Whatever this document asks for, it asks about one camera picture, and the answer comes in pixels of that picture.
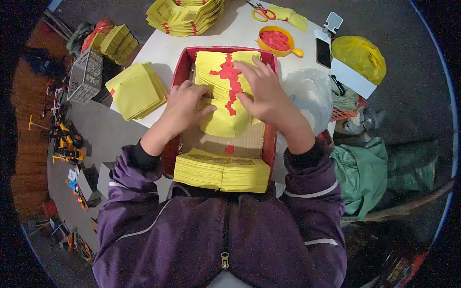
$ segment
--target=hand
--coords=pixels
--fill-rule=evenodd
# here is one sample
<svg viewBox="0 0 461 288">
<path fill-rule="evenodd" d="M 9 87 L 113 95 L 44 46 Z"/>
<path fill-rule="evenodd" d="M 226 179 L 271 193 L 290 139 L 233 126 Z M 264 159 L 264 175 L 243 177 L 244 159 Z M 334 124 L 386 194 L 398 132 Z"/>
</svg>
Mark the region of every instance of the hand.
<svg viewBox="0 0 461 288">
<path fill-rule="evenodd" d="M 250 84 L 254 100 L 245 93 L 237 97 L 250 115 L 264 123 L 275 126 L 282 132 L 293 154 L 302 154 L 312 148 L 315 135 L 307 119 L 293 106 L 283 91 L 278 77 L 269 64 L 264 65 L 255 56 L 256 67 L 235 61 L 235 67 L 242 72 Z"/>
<path fill-rule="evenodd" d="M 181 86 L 173 86 L 162 116 L 141 138 L 143 150 L 159 156 L 171 139 L 215 111 L 217 108 L 213 105 L 197 110 L 197 101 L 207 92 L 207 85 L 195 85 L 189 80 Z"/>
</svg>

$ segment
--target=white stripe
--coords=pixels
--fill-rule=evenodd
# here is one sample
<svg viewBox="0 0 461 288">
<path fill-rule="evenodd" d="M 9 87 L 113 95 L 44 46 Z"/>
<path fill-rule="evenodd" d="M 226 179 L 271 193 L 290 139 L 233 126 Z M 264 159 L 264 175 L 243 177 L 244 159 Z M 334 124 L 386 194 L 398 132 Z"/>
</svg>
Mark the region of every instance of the white stripe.
<svg viewBox="0 0 461 288">
<path fill-rule="evenodd" d="M 338 186 L 338 180 L 328 189 L 325 189 L 323 191 L 317 192 L 317 193 L 312 193 L 312 194 L 293 194 L 285 190 L 285 194 L 289 197 L 299 197 L 299 198 L 313 198 L 313 197 L 319 197 L 322 195 L 325 195 L 331 191 L 333 191 L 336 187 Z"/>
<path fill-rule="evenodd" d="M 328 238 L 322 238 L 322 239 L 317 239 L 317 240 L 312 240 L 312 241 L 304 241 L 304 245 L 312 245 L 312 244 L 319 244 L 319 243 L 328 243 L 328 244 L 339 246 L 336 240 L 328 239 Z"/>
<path fill-rule="evenodd" d="M 163 212 L 163 209 L 165 209 L 165 207 L 168 205 L 168 203 L 171 201 L 168 200 L 168 202 L 165 204 L 165 206 L 163 206 L 162 210 L 160 210 L 160 213 L 157 215 L 157 217 L 155 218 L 154 222 L 152 223 L 152 225 L 150 225 L 149 227 L 147 227 L 146 229 L 144 229 L 143 231 L 139 231 L 139 232 L 135 232 L 135 233 L 131 233 L 131 234 L 127 234 L 127 235 L 123 235 L 122 237 L 118 238 L 116 240 L 116 242 L 122 238 L 125 238 L 125 237 L 130 237 L 130 236 L 136 236 L 136 235 L 139 235 L 139 234 L 142 234 L 142 233 L 146 233 L 147 231 L 149 231 L 150 229 L 152 229 L 152 227 L 154 226 L 155 222 L 157 222 L 157 219 L 159 218 L 160 214 L 162 214 Z"/>
<path fill-rule="evenodd" d="M 117 182 L 109 182 L 109 186 L 117 186 L 117 187 L 122 187 L 122 188 L 128 189 L 128 187 L 126 187 L 125 185 L 122 185 L 122 184 L 117 183 Z"/>
</svg>

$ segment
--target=gray plastic basket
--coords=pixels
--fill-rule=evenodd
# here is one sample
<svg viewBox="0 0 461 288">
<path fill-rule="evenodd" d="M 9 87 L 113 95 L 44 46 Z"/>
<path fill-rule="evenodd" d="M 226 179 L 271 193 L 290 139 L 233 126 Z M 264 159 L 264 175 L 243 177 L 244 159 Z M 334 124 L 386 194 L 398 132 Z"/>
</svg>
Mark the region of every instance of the gray plastic basket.
<svg viewBox="0 0 461 288">
<path fill-rule="evenodd" d="M 103 58 L 88 48 L 74 62 L 67 100 L 86 103 L 101 91 Z"/>
</svg>

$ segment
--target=orange scissors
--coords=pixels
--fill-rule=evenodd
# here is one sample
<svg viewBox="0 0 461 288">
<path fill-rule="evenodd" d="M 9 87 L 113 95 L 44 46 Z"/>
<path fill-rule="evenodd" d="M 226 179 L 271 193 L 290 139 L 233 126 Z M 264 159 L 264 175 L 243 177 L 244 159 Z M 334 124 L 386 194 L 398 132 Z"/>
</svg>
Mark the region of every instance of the orange scissors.
<svg viewBox="0 0 461 288">
<path fill-rule="evenodd" d="M 258 21 L 261 21 L 261 22 L 266 22 L 267 20 L 275 20 L 275 13 L 272 12 L 271 10 L 269 9 L 266 9 L 264 8 L 261 3 L 258 3 L 256 4 L 257 6 L 251 4 L 250 2 L 247 1 L 248 4 L 250 4 L 252 7 L 253 7 L 253 18 L 258 20 Z M 259 15 L 261 15 L 263 17 L 263 19 L 259 18 L 259 17 L 256 17 L 254 14 L 255 13 L 258 13 Z"/>
</svg>

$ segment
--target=green sack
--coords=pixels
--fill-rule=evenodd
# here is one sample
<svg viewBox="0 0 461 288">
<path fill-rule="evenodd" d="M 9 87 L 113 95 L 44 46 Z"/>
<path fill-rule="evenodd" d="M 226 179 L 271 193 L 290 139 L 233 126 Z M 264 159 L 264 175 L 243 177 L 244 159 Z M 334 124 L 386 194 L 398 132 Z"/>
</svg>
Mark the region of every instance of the green sack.
<svg viewBox="0 0 461 288">
<path fill-rule="evenodd" d="M 420 141 L 387 148 L 387 188 L 396 193 L 434 190 L 437 141 Z"/>
<path fill-rule="evenodd" d="M 373 209 L 387 187 L 387 152 L 384 141 L 375 137 L 363 148 L 339 145 L 331 152 L 336 179 L 342 189 L 346 214 L 358 219 Z"/>
</svg>

